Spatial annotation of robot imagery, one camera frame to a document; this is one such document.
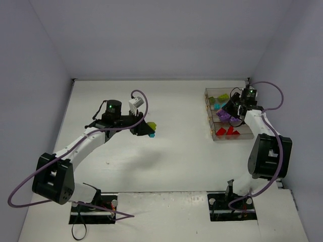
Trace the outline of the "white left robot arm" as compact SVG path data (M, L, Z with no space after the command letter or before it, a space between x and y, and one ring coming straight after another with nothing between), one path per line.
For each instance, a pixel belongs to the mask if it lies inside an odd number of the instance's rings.
M129 130L136 136L154 137L154 124L146 123L145 114L138 110L144 104L141 97L133 97L129 101L128 115L121 114L120 101L105 100L103 104L106 110L101 118L94 116L93 122L85 127L78 139L55 154L44 153L40 156L32 184L34 193L60 205L67 202L94 204L99 199L99 190L74 181L74 171L78 165L122 130Z

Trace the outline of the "purple orange studded lego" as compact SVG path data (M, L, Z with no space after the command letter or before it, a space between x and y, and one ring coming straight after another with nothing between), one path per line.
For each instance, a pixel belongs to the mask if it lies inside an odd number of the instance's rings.
M231 118L231 115L228 114L226 111L224 111L223 109L219 109L217 112L216 112L216 115L218 116L220 122L223 122L223 123L227 123L230 118Z

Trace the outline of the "small red lego brick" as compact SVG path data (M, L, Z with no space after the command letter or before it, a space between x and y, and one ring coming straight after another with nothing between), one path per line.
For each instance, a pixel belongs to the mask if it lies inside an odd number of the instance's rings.
M237 130L233 130L232 135L233 136L238 136L238 135L240 135L240 133Z

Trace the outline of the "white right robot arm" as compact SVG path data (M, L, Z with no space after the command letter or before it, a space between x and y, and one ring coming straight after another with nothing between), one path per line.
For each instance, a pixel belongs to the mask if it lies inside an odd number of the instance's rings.
M263 108L257 104L257 90L246 85L241 93L234 93L222 108L233 118L246 124L254 135L254 144L250 152L247 168L251 179L267 179L268 183L256 191L247 186L247 196L257 197L264 193L277 179L287 175L292 150L292 140L275 130L266 116L267 111L278 110L284 103L282 90L273 85L280 93L281 101L276 107Z

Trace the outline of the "teal rounded lego brick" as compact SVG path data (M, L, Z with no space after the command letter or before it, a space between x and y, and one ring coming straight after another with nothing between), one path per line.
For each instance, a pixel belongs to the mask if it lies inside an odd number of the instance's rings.
M225 105L226 105L225 102L224 103L215 103L213 105L213 108L214 108L214 110L219 110L219 109L222 109Z

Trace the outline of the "green rounded lego brick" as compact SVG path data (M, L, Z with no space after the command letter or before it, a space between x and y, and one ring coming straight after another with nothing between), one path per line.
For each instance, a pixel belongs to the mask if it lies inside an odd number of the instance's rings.
M156 131L157 124L154 122L148 122L147 125L154 131Z

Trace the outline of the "red rounded lego brick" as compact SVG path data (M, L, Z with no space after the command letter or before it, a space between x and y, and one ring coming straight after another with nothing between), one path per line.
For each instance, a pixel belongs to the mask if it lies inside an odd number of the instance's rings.
M223 136L223 135L225 135L227 133L227 130L226 129L224 129L224 128L220 128L220 129L218 129L218 131L216 132L216 135L217 136Z

